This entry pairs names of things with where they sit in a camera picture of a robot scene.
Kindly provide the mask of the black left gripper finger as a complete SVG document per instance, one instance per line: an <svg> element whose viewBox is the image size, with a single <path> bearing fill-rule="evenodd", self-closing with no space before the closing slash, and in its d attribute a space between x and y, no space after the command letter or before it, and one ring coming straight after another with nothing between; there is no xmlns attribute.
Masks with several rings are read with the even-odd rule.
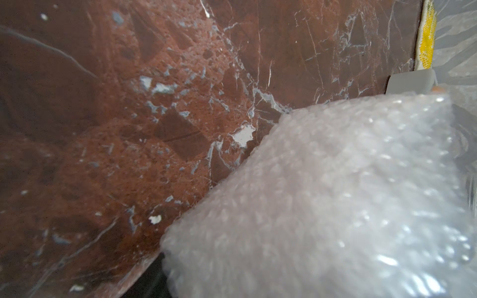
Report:
<svg viewBox="0 0 477 298"><path fill-rule="evenodd" d="M164 254L160 253L141 277L121 298L170 298L167 276L162 268Z"/></svg>

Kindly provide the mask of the small grey tray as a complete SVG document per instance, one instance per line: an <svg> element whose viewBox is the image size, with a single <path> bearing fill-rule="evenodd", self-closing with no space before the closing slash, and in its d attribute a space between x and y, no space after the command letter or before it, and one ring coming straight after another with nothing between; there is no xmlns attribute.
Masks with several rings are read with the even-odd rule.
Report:
<svg viewBox="0 0 477 298"><path fill-rule="evenodd" d="M440 87L437 83L435 71L430 68L391 75L385 94L428 94L444 92L445 89Z"/></svg>

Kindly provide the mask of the yellow work glove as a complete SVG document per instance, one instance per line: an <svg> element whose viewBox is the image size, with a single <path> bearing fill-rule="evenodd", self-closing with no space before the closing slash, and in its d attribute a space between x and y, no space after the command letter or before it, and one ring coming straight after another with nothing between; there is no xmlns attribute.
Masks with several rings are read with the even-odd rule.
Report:
<svg viewBox="0 0 477 298"><path fill-rule="evenodd" d="M425 0L417 34L415 71L432 67L436 27L437 15L434 2Z"/></svg>

